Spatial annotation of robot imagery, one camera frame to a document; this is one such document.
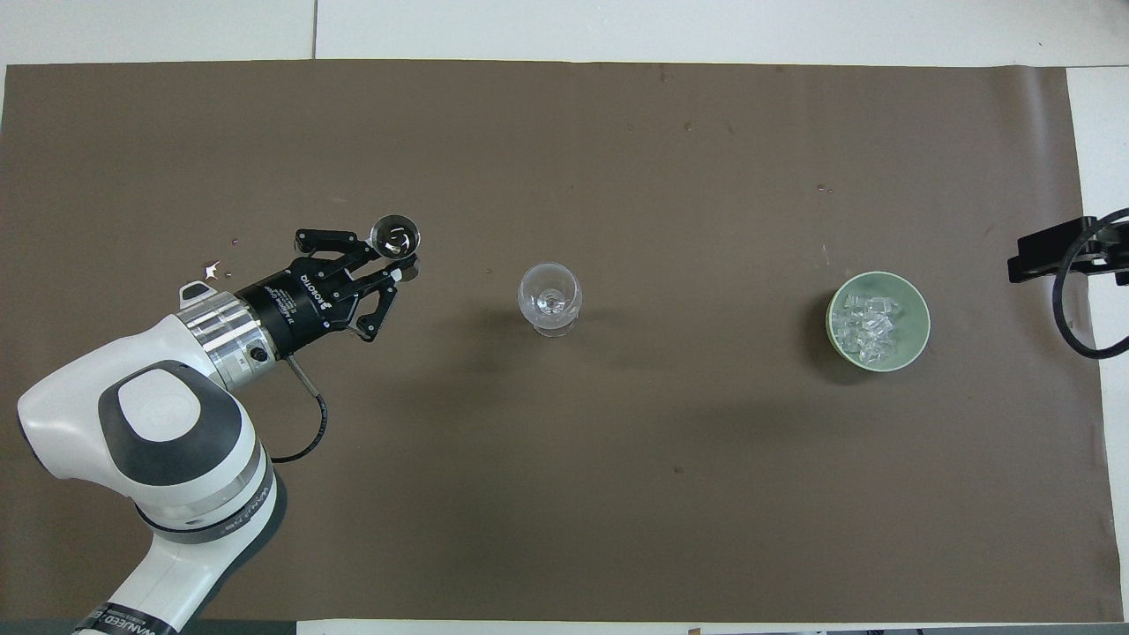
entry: brown table mat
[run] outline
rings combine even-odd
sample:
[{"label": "brown table mat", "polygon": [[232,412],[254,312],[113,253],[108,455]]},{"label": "brown table mat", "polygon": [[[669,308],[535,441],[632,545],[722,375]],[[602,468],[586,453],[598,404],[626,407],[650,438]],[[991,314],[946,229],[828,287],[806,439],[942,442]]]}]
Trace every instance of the brown table mat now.
[{"label": "brown table mat", "polygon": [[[288,517],[208,617],[1121,618],[1097,365],[1058,340],[1047,285],[1005,268],[1016,237],[1080,214],[1061,69],[318,61],[7,81],[11,408],[174,311],[207,261],[236,289],[285,267],[301,226],[422,229],[377,342],[299,355],[329,433],[280,468]],[[584,286],[564,338],[517,311],[542,260]],[[933,312],[926,353],[885,376],[822,328],[870,269]],[[285,369],[239,398],[274,454],[316,428]],[[0,617],[84,615],[148,531],[128,501],[52,479],[15,425],[0,442]]]}]

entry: bowl of ice cubes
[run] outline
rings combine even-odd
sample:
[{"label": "bowl of ice cubes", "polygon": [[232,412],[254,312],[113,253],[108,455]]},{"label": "bowl of ice cubes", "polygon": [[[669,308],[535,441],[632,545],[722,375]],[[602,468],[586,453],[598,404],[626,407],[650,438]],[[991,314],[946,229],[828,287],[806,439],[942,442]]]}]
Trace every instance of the bowl of ice cubes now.
[{"label": "bowl of ice cubes", "polygon": [[859,273],[828,305],[828,337],[839,355],[876,373],[910,365],[929,341],[929,307],[905,278]]}]

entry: white robotic arm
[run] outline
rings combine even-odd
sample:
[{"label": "white robotic arm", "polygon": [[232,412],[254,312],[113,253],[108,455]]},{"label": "white robotic arm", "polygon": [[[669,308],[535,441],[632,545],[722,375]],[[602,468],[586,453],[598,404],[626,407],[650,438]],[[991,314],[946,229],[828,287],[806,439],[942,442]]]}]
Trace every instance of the white robotic arm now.
[{"label": "white robotic arm", "polygon": [[[373,341],[395,284],[414,276],[418,243],[403,217],[382,219],[369,241],[301,229],[303,255],[288,269],[236,294],[186,285],[180,312],[71,362],[19,399],[24,435],[47,471],[128,496],[154,532],[141,564],[78,629],[175,635],[273,536],[286,489],[230,391],[326,332]],[[342,255],[313,258],[321,251]],[[392,264],[353,278],[382,256]],[[370,293],[380,296],[376,311],[355,321]]]}]

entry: empty glass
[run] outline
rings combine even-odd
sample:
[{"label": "empty glass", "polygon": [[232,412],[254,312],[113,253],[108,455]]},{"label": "empty glass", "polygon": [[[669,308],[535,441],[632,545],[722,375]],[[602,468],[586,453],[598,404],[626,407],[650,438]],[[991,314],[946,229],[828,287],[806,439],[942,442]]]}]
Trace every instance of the empty glass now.
[{"label": "empty glass", "polygon": [[580,314],[580,282],[559,262],[542,262],[522,276],[517,306],[541,334],[555,338],[572,330]]}]

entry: white table surface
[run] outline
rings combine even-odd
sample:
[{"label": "white table surface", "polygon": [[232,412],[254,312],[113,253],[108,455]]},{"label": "white table surface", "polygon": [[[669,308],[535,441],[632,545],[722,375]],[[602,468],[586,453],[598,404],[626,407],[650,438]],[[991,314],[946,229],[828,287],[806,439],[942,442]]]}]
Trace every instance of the white table surface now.
[{"label": "white table surface", "polygon": [[[1129,68],[1118,68],[1129,67],[1129,2],[1121,0],[0,0],[0,77],[7,64],[21,63],[310,58],[1075,67],[1067,77],[1083,209],[1103,216],[1129,207]],[[1118,289],[1111,276],[1091,279],[1091,306],[1100,346],[1129,332],[1129,289]],[[1114,525],[1124,550],[1129,355],[1102,362],[1101,375]],[[102,600],[91,597],[91,606]],[[339,620],[299,623],[298,632],[650,635],[896,626]]]}]

